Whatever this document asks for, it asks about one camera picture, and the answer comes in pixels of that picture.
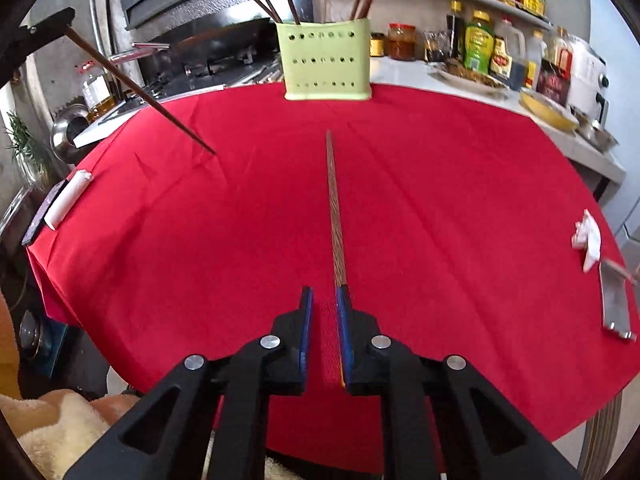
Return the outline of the white kitchen appliance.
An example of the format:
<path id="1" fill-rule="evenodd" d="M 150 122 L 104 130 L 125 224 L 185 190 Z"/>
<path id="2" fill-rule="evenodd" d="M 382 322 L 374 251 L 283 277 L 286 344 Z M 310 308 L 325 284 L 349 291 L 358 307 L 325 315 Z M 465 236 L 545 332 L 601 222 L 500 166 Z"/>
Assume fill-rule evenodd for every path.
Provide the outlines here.
<path id="1" fill-rule="evenodd" d="M 605 60 L 582 38 L 568 35 L 567 40 L 573 52 L 567 105 L 604 124 L 608 116 L 605 95 L 610 83 Z"/>

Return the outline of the cooking oil bottle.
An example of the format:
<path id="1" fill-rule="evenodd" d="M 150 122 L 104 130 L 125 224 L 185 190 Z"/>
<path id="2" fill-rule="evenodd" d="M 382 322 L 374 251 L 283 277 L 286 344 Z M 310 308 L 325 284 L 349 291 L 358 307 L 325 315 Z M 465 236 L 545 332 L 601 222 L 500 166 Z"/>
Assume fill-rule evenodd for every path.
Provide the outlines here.
<path id="1" fill-rule="evenodd" d="M 79 73 L 88 121 L 95 122 L 116 106 L 115 85 L 111 75 L 96 61 L 86 61 L 80 66 Z"/>

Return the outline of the white roll of tape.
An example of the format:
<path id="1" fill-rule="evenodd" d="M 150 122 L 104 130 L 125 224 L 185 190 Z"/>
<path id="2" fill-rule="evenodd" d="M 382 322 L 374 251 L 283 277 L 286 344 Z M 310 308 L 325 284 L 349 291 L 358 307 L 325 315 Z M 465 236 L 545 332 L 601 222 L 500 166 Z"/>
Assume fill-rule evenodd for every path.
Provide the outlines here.
<path id="1" fill-rule="evenodd" d="M 49 229 L 55 231 L 58 228 L 91 181 L 92 174 L 89 171 L 79 169 L 74 172 L 44 215 L 44 223 Z"/>

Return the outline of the gas stove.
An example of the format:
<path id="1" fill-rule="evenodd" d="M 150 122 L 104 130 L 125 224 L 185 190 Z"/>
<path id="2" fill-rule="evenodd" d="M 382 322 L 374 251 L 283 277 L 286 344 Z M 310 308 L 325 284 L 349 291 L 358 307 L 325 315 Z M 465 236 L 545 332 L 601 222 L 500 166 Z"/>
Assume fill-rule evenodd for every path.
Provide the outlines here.
<path id="1" fill-rule="evenodd" d="M 247 84 L 268 84 L 283 79 L 280 55 L 253 61 L 245 58 L 223 58 L 206 65 L 183 66 L 182 72 L 156 76 L 143 89 L 158 102 L 180 99 L 197 91 L 216 91 L 246 86 Z"/>

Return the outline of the smartphone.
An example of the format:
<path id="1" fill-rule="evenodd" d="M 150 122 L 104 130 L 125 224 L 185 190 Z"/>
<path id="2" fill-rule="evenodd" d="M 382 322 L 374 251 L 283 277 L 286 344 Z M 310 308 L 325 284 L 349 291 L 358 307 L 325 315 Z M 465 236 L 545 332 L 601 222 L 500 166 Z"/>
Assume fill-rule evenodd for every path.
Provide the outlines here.
<path id="1" fill-rule="evenodd" d="M 51 208 L 53 202 L 64 190 L 66 185 L 68 185 L 68 181 L 64 179 L 58 182 L 56 185 L 52 186 L 49 193 L 44 198 L 38 210 L 36 211 L 34 218 L 32 218 L 32 222 L 29 223 L 29 227 L 27 228 L 21 241 L 21 245 L 23 247 L 28 247 L 37 239 L 42 227 L 44 226 L 44 216 Z"/>

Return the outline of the red tablecloth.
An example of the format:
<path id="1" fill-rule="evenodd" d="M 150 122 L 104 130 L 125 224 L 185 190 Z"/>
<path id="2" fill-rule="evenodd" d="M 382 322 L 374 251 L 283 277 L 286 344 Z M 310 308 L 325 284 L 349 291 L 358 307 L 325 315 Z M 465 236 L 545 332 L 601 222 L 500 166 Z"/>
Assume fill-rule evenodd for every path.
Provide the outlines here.
<path id="1" fill-rule="evenodd" d="M 387 84 L 361 102 L 258 84 L 168 110 L 101 142 L 88 188 L 28 250 L 48 315 L 134 388 L 237 352 L 309 286 L 306 391 L 271 401 L 268 448 L 381 470 L 380 404 L 342 384 L 329 162 L 352 304 L 385 335 L 464 356 L 550 440 L 638 375 L 638 344 L 603 329 L 598 274 L 570 242 L 602 211 L 531 119 Z"/>

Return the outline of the steel wok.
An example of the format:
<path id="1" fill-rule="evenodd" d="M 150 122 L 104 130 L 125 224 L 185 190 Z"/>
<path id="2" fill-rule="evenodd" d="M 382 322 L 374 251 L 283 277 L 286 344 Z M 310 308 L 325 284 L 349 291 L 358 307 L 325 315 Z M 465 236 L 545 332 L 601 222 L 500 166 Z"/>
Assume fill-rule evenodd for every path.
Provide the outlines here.
<path id="1" fill-rule="evenodd" d="M 142 42 L 133 44 L 129 50 L 111 55 L 108 60 L 115 64 L 128 63 L 138 58 L 156 55 L 168 51 L 178 60 L 185 60 L 187 55 L 207 58 L 212 52 L 227 52 L 251 44 L 260 31 L 271 25 L 269 18 L 258 18 L 242 23 L 209 27 L 196 30 L 196 23 L 191 22 L 170 30 L 166 37 L 168 42 Z"/>

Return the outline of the green plastic utensil holder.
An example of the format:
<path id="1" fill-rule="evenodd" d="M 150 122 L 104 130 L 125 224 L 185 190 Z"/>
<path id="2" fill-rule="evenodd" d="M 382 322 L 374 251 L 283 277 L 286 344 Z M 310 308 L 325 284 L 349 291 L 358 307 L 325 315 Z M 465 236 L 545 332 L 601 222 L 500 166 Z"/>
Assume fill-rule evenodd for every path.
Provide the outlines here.
<path id="1" fill-rule="evenodd" d="M 367 101 L 370 22 L 279 24 L 280 58 L 289 101 Z"/>

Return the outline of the steel bowl with food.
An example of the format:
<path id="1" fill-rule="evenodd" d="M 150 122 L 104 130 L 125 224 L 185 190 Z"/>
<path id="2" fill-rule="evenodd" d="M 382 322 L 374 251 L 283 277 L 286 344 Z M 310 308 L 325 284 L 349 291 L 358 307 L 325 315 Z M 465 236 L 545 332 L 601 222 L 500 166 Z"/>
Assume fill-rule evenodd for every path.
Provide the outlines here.
<path id="1" fill-rule="evenodd" d="M 618 145 L 616 137 L 608 132 L 600 122 L 591 119 L 576 107 L 572 107 L 570 111 L 578 121 L 577 133 L 597 151 L 606 154 Z"/>

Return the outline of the plate of cooked food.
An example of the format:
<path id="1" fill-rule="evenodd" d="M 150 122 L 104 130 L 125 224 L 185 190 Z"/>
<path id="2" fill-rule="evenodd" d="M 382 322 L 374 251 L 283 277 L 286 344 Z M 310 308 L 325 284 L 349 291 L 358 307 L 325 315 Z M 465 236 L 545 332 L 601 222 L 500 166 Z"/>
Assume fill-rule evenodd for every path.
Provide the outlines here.
<path id="1" fill-rule="evenodd" d="M 447 84 L 483 96 L 502 96 L 509 90 L 497 79 L 474 72 L 457 63 L 439 63 L 434 67 L 434 72 Z"/>

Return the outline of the green sauce bottle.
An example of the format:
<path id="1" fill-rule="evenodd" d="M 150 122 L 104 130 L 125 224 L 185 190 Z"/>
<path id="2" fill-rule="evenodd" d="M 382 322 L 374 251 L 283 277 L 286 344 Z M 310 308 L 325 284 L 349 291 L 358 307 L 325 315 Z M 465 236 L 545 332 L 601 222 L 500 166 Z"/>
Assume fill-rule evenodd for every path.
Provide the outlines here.
<path id="1" fill-rule="evenodd" d="M 494 53 L 495 33 L 488 13 L 474 10 L 472 20 L 466 25 L 464 36 L 464 66 L 474 72 L 487 75 Z"/>

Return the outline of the brown sauce glass jar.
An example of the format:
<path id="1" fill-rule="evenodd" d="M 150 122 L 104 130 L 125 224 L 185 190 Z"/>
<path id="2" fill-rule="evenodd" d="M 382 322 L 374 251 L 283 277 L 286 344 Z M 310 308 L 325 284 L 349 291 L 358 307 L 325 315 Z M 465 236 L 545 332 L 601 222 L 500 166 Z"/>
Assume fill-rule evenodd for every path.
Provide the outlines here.
<path id="1" fill-rule="evenodd" d="M 388 24 L 386 51 L 394 60 L 413 61 L 416 58 L 416 28 L 408 24 Z"/>

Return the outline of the large soy sauce jug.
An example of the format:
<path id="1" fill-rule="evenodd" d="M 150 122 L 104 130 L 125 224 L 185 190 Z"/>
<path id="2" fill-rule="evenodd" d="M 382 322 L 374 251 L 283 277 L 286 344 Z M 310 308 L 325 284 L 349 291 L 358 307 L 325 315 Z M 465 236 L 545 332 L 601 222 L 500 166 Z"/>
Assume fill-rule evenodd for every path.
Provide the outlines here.
<path id="1" fill-rule="evenodd" d="M 524 34 L 508 18 L 503 18 L 495 27 L 489 73 L 510 89 L 518 91 L 525 84 L 526 63 Z"/>

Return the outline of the dark soy sauce bottle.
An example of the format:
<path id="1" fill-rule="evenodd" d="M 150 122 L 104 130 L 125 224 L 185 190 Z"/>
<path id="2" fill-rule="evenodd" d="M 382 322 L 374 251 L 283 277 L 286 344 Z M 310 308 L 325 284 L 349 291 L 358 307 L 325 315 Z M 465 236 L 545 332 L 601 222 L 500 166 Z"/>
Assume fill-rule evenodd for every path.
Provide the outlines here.
<path id="1" fill-rule="evenodd" d="M 447 30 L 449 35 L 450 58 L 464 62 L 464 35 L 465 20 L 463 16 L 463 4 L 460 0 L 451 0 L 447 14 Z"/>

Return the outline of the white refrigerator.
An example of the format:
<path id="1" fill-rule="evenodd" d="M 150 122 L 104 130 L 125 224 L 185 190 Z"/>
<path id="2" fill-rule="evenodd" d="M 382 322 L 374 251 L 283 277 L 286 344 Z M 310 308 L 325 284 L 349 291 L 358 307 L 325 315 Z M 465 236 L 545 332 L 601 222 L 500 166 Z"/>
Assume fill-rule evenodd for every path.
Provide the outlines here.
<path id="1" fill-rule="evenodd" d="M 606 128 L 613 155 L 626 170 L 604 196 L 602 210 L 628 266 L 639 263 L 639 44 L 611 0 L 590 0 L 590 44 L 608 66 Z"/>

